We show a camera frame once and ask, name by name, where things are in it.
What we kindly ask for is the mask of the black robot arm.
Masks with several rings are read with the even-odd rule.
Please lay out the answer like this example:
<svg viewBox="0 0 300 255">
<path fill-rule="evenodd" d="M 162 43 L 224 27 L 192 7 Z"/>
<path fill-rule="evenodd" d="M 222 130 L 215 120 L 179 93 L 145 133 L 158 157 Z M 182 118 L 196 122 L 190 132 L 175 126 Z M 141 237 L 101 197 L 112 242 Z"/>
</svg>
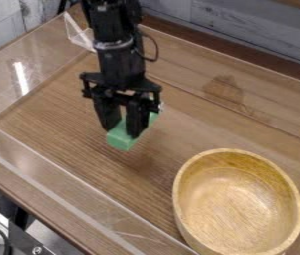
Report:
<svg viewBox="0 0 300 255">
<path fill-rule="evenodd" d="M 95 102 L 105 130 L 127 124 L 127 134 L 139 137 L 149 126 L 151 113 L 160 111 L 162 85 L 147 78 L 147 62 L 140 30 L 140 0 L 81 0 L 100 69 L 80 75 L 83 93 Z"/>
</svg>

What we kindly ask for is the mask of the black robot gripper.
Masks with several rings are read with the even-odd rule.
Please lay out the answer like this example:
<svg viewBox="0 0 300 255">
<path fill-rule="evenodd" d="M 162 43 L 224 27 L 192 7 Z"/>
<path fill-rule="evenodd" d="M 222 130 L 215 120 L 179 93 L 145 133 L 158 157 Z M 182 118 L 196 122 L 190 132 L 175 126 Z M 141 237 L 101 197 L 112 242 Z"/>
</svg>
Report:
<svg viewBox="0 0 300 255">
<path fill-rule="evenodd" d="M 121 106 L 127 106 L 127 130 L 139 138 L 149 127 L 151 112 L 160 111 L 162 86 L 147 78 L 147 61 L 158 57 L 145 55 L 144 42 L 104 43 L 96 41 L 100 70 L 84 72 L 84 95 L 95 101 L 95 108 L 105 131 L 123 119 Z"/>
</svg>

